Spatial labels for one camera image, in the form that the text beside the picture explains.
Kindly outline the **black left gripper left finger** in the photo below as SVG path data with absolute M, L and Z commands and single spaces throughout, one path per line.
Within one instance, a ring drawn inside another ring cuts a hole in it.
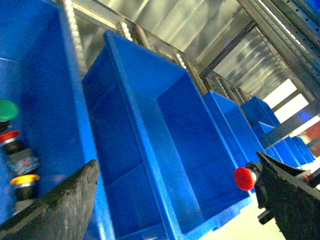
M 100 176 L 92 159 L 0 225 L 2 240 L 82 240 L 95 205 Z

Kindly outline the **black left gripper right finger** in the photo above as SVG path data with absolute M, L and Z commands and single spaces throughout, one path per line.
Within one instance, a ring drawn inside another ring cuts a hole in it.
M 258 162 L 246 167 L 256 174 L 254 190 L 257 217 L 264 225 L 274 219 L 287 240 L 320 238 L 320 171 L 292 167 L 270 155 L 257 151 Z

